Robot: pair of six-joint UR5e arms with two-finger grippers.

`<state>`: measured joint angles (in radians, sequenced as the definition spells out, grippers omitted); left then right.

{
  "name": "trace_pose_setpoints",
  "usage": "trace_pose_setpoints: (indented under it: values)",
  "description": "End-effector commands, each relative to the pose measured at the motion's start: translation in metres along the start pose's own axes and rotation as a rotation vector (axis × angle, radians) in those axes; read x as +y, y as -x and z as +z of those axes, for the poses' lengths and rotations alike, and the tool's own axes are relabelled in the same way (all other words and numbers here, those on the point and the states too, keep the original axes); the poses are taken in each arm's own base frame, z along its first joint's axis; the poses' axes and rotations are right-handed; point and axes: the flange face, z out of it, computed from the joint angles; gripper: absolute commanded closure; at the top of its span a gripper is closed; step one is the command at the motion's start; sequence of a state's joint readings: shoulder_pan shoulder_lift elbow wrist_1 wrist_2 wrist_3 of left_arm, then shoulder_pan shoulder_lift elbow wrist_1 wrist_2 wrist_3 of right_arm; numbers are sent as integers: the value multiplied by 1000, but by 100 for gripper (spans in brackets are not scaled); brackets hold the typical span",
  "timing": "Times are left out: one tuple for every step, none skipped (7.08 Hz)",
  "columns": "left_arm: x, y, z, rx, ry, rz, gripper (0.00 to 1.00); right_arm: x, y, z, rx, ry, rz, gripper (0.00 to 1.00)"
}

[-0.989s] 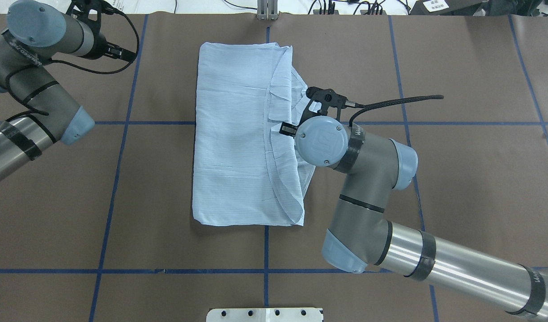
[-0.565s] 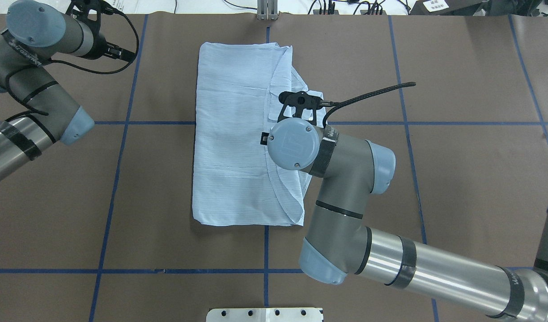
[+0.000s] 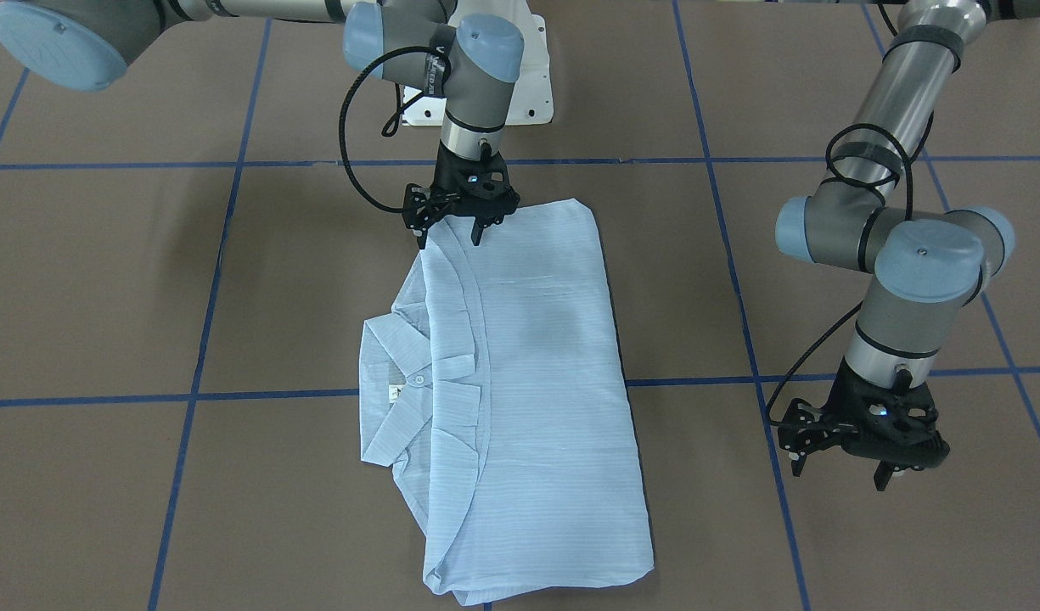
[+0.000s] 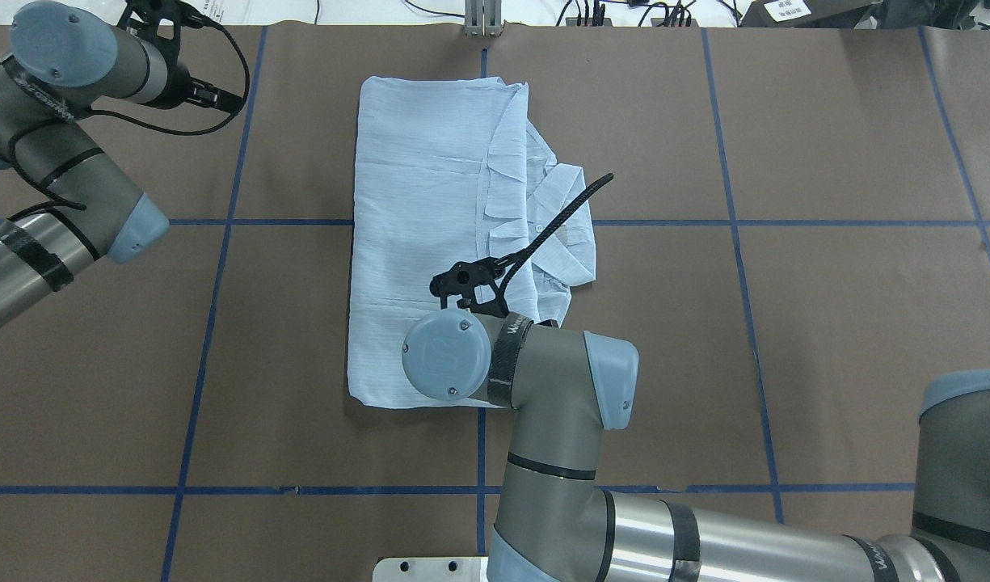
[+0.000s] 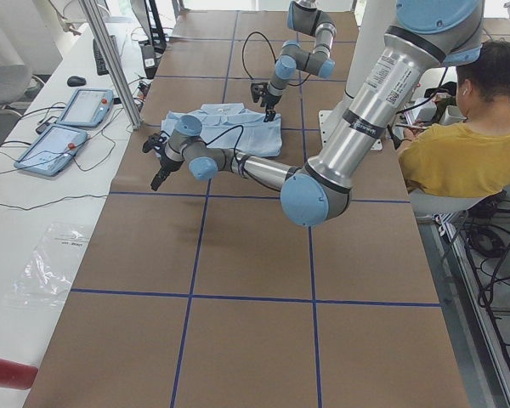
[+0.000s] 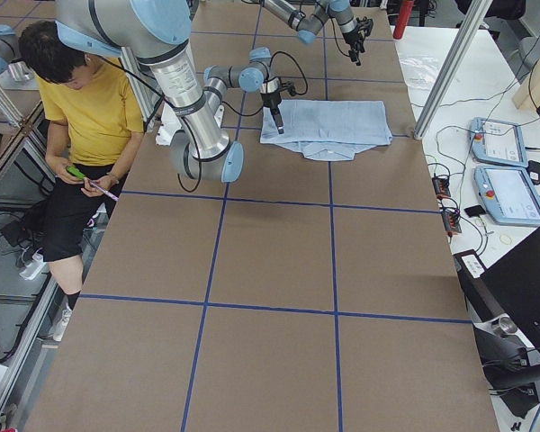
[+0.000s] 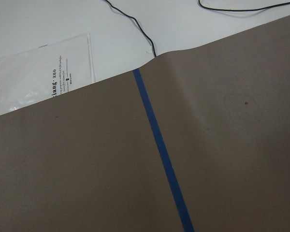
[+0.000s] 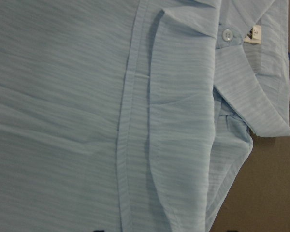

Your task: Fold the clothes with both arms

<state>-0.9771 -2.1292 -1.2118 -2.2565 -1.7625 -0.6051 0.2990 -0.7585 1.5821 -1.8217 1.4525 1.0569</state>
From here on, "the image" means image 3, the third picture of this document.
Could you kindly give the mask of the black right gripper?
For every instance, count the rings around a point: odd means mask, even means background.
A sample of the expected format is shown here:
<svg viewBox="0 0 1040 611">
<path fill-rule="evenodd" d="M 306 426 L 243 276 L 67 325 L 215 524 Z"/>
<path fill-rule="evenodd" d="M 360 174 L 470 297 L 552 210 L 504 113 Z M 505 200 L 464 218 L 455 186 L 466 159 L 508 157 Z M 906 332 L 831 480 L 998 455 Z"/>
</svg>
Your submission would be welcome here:
<svg viewBox="0 0 1040 611">
<path fill-rule="evenodd" d="M 485 229 L 503 223 L 519 205 L 520 195 L 509 182 L 504 158 L 492 147 L 480 144 L 475 159 L 469 160 L 439 143 L 428 188 L 406 186 L 402 223 L 416 233 L 416 244 L 424 250 L 431 225 L 446 216 L 473 217 L 470 243 L 477 247 Z"/>
</svg>

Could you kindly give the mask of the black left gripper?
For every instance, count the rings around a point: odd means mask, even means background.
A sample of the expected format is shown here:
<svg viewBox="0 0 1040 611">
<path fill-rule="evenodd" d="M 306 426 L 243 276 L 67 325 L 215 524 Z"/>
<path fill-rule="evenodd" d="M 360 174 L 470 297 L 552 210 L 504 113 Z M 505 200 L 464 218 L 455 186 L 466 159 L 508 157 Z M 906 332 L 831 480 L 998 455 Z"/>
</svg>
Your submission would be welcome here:
<svg viewBox="0 0 1040 611">
<path fill-rule="evenodd" d="M 802 476 L 808 455 L 834 446 L 880 462 L 874 473 L 877 492 L 887 490 L 895 469 L 942 464 L 950 444 L 937 429 L 935 400 L 930 387 L 912 380 L 903 371 L 895 386 L 875 386 L 842 362 L 821 407 L 794 399 L 776 422 L 779 444 L 790 452 L 792 476 Z"/>
</svg>

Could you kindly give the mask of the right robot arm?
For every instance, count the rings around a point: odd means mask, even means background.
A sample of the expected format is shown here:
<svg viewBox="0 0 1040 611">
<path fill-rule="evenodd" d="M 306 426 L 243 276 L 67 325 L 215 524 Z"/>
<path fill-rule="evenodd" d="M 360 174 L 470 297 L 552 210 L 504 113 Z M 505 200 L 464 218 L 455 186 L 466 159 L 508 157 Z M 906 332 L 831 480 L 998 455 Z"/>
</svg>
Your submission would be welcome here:
<svg viewBox="0 0 1040 611">
<path fill-rule="evenodd" d="M 124 76 L 152 43 L 177 25 L 267 20 L 330 35 L 317 64 L 341 59 L 356 80 L 340 108 L 340 159 L 352 188 L 379 211 L 398 214 L 419 246 L 447 217 L 468 217 L 480 243 L 515 213 L 500 143 L 522 76 L 528 37 L 519 17 L 487 1 L 0 1 L 0 43 L 43 80 L 100 92 Z M 388 81 L 439 99 L 441 135 L 433 181 L 411 184 L 399 205 L 368 193 L 350 166 L 346 117 L 365 81 Z"/>
</svg>

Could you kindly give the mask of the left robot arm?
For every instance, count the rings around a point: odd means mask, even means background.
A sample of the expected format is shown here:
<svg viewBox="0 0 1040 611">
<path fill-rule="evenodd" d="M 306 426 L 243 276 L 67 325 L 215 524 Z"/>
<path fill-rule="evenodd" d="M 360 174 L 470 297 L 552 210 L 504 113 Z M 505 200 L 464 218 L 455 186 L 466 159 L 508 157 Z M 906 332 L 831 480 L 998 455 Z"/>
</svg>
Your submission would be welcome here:
<svg viewBox="0 0 1040 611">
<path fill-rule="evenodd" d="M 986 206 L 915 211 L 912 165 L 966 48 L 1011 16 L 992 1 L 905 3 L 856 119 L 826 148 L 818 188 L 779 212 L 781 253 L 870 277 L 848 314 L 854 330 L 826 402 L 795 399 L 769 420 L 794 476 L 813 453 L 839 447 L 876 461 L 884 490 L 896 474 L 950 456 L 927 379 L 959 310 L 1002 272 L 1016 238 Z"/>
</svg>

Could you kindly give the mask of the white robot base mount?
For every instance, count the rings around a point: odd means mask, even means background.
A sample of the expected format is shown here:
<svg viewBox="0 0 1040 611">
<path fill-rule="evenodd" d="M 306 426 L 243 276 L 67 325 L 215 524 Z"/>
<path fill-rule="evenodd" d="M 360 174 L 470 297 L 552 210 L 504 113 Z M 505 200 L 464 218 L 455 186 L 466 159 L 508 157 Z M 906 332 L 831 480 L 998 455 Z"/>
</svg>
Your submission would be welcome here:
<svg viewBox="0 0 1040 611">
<path fill-rule="evenodd" d="M 524 39 L 520 76 L 509 102 L 506 125 L 549 124 L 554 118 L 554 95 L 544 18 L 534 14 L 527 1 L 458 1 L 448 24 L 457 27 L 470 14 L 503 17 L 519 28 Z"/>
</svg>

